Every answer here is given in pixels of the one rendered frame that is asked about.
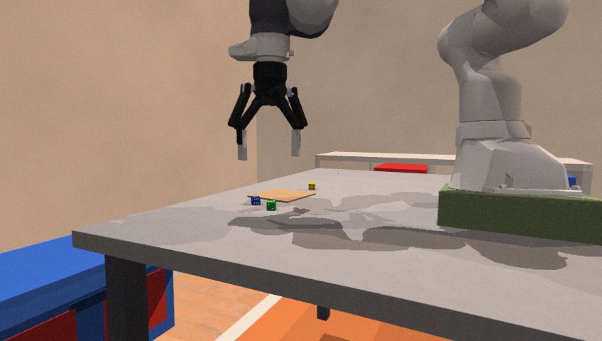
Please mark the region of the tan square mat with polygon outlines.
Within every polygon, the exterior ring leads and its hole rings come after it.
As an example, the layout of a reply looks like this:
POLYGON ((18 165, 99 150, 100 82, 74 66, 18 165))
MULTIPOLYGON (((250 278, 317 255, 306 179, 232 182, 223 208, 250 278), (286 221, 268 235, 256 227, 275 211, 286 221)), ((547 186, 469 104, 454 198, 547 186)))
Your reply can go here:
POLYGON ((258 195, 261 197, 261 199, 264 199, 264 200, 276 200, 278 202, 288 203, 288 202, 299 200, 299 199, 302 199, 305 197, 316 195, 316 193, 302 192, 302 191, 296 191, 296 190, 286 190, 286 189, 278 188, 278 189, 268 190, 268 191, 261 192, 261 193, 247 195, 247 197, 251 197, 254 195, 258 195))

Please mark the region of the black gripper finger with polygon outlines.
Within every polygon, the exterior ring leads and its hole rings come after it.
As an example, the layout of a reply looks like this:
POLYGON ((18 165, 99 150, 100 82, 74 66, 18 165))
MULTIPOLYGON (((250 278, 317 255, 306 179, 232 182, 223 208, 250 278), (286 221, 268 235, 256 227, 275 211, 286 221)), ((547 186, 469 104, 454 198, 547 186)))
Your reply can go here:
POLYGON ((286 96, 288 96, 292 109, 281 90, 276 90, 276 94, 281 101, 277 107, 293 128, 291 129, 291 156, 300 157, 301 129, 304 129, 308 123, 297 95, 297 88, 289 87, 287 90, 286 96))
POLYGON ((228 121, 228 126, 236 129, 236 142, 238 144, 238 160, 247 161, 247 134, 245 128, 248 126, 252 118, 255 116, 257 111, 265 104, 267 99, 272 95, 272 89, 266 90, 263 96, 258 100, 257 97, 253 99, 250 107, 243 114, 248 99, 251 93, 255 90, 255 85, 251 83, 241 84, 241 91, 239 98, 235 104, 233 112, 228 121), (243 116, 242 116, 243 114, 243 116))

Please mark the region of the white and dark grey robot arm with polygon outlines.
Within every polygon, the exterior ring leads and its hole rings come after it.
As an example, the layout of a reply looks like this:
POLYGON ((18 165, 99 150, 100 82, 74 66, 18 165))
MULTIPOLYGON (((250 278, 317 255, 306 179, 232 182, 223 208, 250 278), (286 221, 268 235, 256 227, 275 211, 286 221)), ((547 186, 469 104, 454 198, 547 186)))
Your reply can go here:
MULTIPOLYGON (((530 140, 532 127, 520 121, 522 84, 500 64, 501 55, 559 30, 569 2, 484 0, 442 29, 437 49, 459 84, 456 158, 448 187, 493 194, 584 195, 581 186, 569 187, 562 161, 530 140)), ((250 38, 229 46, 229 55, 256 63, 288 61, 295 55, 290 36, 321 36, 338 4, 249 0, 250 38)))

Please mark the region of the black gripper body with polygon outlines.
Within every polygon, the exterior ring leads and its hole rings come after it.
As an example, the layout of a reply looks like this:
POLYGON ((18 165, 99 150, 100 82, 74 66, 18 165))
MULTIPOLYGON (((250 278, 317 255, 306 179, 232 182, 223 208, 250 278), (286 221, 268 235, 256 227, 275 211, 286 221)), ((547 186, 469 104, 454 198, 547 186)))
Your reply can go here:
POLYGON ((280 62, 264 61, 254 63, 253 79, 255 90, 253 91, 259 100, 268 89, 272 89, 272 95, 267 99, 265 104, 270 106, 278 106, 281 101, 276 94, 276 90, 281 90, 284 96, 287 94, 285 85, 287 80, 287 65, 280 62), (284 82, 283 82, 284 81, 284 82))

